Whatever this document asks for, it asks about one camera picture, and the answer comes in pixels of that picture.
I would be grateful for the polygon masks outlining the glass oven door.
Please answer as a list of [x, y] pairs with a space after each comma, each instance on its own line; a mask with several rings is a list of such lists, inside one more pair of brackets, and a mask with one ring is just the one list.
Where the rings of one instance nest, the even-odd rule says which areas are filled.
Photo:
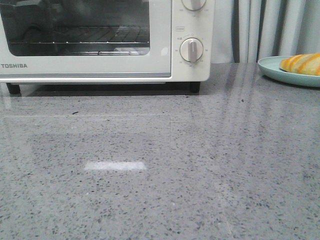
[[[8, 40], [30, 27], [149, 27], [145, 55], [15, 56]], [[3, 0], [0, 3], [2, 78], [168, 77], [171, 74], [170, 0]]]

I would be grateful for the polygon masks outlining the striped croissant bread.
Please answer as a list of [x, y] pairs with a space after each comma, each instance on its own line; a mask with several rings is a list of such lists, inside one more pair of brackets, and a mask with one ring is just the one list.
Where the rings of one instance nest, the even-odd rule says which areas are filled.
[[279, 68], [289, 73], [319, 76], [320, 53], [298, 54], [283, 59]]

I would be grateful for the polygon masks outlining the lower white oven knob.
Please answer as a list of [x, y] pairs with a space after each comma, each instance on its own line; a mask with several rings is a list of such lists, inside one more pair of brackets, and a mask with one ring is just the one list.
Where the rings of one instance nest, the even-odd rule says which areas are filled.
[[196, 63], [203, 55], [204, 47], [197, 38], [188, 38], [180, 46], [181, 57], [190, 63]]

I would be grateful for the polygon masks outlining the white oven knob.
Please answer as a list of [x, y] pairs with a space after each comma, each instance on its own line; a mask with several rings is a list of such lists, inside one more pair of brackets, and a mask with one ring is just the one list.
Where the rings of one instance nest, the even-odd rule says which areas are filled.
[[204, 47], [197, 38], [188, 38], [180, 46], [181, 57], [190, 63], [196, 63], [203, 55]]
[[198, 11], [206, 3], [206, 0], [181, 0], [183, 6], [189, 11]]

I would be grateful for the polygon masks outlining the upper white oven knob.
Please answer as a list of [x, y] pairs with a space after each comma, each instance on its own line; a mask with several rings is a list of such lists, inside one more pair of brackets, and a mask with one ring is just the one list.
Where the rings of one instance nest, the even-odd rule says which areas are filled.
[[181, 0], [183, 6], [189, 11], [198, 11], [206, 3], [206, 0]]

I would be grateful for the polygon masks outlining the white Toshiba toaster oven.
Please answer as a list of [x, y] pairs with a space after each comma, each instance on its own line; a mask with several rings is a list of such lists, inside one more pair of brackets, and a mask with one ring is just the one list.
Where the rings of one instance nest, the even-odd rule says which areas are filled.
[[[169, 76], [146, 77], [8, 77], [1, 82], [7, 85], [11, 94], [20, 92], [21, 84], [149, 84], [168, 82], [188, 82], [190, 91], [197, 93], [200, 83], [210, 76], [211, 53], [213, 39], [213, 23], [215, 2], [207, 0], [197, 11], [186, 9], [181, 0], [172, 2], [171, 17], [171, 72]], [[201, 58], [191, 63], [184, 60], [180, 54], [181, 44], [189, 38], [202, 42]]]

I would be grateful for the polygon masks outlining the grey white curtain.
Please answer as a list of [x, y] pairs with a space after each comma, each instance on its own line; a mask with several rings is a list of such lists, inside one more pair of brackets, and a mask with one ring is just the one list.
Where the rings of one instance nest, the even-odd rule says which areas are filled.
[[236, 63], [320, 51], [318, 0], [234, 0], [231, 43]]

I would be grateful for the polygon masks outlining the teal round plate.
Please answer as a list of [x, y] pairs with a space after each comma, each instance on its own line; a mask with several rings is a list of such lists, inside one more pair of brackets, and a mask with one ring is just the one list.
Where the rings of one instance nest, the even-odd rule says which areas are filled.
[[282, 60], [289, 58], [290, 56], [270, 56], [258, 60], [257, 64], [262, 75], [290, 85], [297, 85], [302, 87], [320, 87], [320, 77], [316, 75], [305, 75], [286, 72], [280, 69], [280, 63]]

